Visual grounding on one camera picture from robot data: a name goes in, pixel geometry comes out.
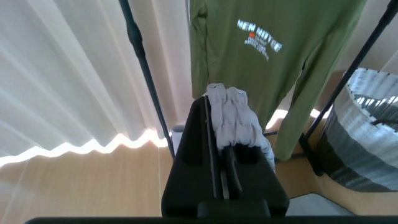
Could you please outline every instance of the hanging garment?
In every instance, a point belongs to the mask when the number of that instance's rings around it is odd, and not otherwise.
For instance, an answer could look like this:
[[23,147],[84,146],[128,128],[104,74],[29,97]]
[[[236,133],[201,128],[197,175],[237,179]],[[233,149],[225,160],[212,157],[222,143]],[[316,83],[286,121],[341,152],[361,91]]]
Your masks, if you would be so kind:
[[207,86],[206,93],[218,150],[236,144],[260,147],[275,172],[274,152],[268,139],[262,135],[256,114],[248,106],[246,92],[235,87],[225,90],[223,84],[212,83]]
[[362,0],[191,1],[193,97],[235,86],[265,127],[296,83],[275,154],[288,159],[360,17]]

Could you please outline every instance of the shirt sleeve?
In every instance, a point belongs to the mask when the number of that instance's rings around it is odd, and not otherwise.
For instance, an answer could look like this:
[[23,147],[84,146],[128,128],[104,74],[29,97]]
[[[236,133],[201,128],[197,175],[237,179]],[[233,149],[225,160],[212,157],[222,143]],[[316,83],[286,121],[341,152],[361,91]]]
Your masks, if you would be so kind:
[[190,2],[190,46],[192,96],[196,99],[206,92],[208,80],[206,28],[207,6],[204,0]]
[[307,57],[302,74],[296,82],[289,112],[278,131],[274,149],[278,159],[287,160],[291,157],[308,123],[311,110],[358,23],[363,6],[364,2],[351,9],[350,14],[346,14],[345,19],[340,21],[344,26],[327,35]]

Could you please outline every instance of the curtain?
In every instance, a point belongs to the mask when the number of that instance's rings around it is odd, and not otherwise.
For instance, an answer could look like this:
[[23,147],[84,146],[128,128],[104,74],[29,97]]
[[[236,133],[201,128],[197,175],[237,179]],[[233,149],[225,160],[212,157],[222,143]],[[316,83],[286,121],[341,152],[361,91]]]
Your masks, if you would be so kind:
[[[192,101],[189,51],[178,51],[189,48],[188,27],[165,30],[150,1],[131,5],[166,122],[181,123]],[[169,14],[179,16],[156,16]],[[1,1],[0,57],[0,166],[120,143],[167,145],[118,1]]]

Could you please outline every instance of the black stand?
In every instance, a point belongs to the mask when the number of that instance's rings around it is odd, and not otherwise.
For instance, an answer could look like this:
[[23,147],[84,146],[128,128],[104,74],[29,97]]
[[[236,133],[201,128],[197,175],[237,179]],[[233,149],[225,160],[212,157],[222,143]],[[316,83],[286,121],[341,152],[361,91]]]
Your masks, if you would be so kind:
[[324,171],[322,169],[322,165],[320,164],[320,161],[318,160],[317,155],[314,153],[313,149],[309,145],[308,139],[310,138],[310,136],[314,132],[314,130],[317,128],[319,122],[323,118],[323,115],[325,115],[325,113],[331,108],[333,102],[335,101],[335,99],[337,98],[337,96],[339,95],[341,90],[344,88],[344,86],[348,82],[349,78],[351,78],[354,71],[358,68],[358,66],[362,62],[363,58],[365,58],[366,54],[369,52],[370,48],[373,46],[373,44],[375,43],[377,38],[380,36],[380,34],[383,32],[383,30],[388,26],[388,24],[391,22],[391,20],[395,17],[395,15],[397,14],[397,11],[398,11],[398,0],[391,0],[387,6],[385,13],[383,14],[383,16],[380,19],[379,24],[373,30],[369,39],[366,41],[365,45],[362,47],[359,54],[356,56],[353,63],[349,66],[347,72],[344,74],[344,76],[341,79],[341,81],[339,82],[338,86],[331,94],[331,96],[328,100],[328,103],[325,105],[325,107],[321,110],[319,116],[312,123],[308,132],[305,135],[302,134],[300,136],[300,139],[298,140],[298,142],[300,143],[300,145],[304,151],[304,154],[306,155],[309,163],[312,166],[314,173],[318,176],[323,175]]
[[146,81],[148,89],[149,89],[150,97],[152,98],[152,101],[154,102],[154,105],[155,105],[157,117],[159,118],[160,125],[162,126],[164,136],[167,140],[167,144],[169,145],[169,150],[174,159],[173,142],[170,138],[169,130],[167,129],[166,121],[163,117],[162,108],[160,107],[159,99],[157,97],[154,81],[152,79],[152,76],[150,75],[148,62],[145,57],[144,46],[142,44],[141,32],[140,32],[136,22],[134,21],[134,18],[132,17],[129,1],[128,0],[119,0],[119,3],[122,8],[122,11],[123,11],[124,18],[126,20],[127,34],[129,36],[130,43],[134,47],[134,51],[136,52],[137,58],[141,65],[141,69],[142,69],[142,72],[144,73],[145,81]]

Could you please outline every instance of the white cloth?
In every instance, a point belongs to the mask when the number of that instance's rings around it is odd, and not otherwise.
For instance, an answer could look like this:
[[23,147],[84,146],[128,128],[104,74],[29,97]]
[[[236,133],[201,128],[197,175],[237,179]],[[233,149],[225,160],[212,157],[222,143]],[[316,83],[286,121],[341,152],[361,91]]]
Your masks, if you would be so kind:
[[235,87],[226,90],[223,84],[212,83],[207,86],[207,95],[218,150],[237,143],[260,147],[275,171],[274,152],[262,134],[257,115],[248,106],[246,92]]

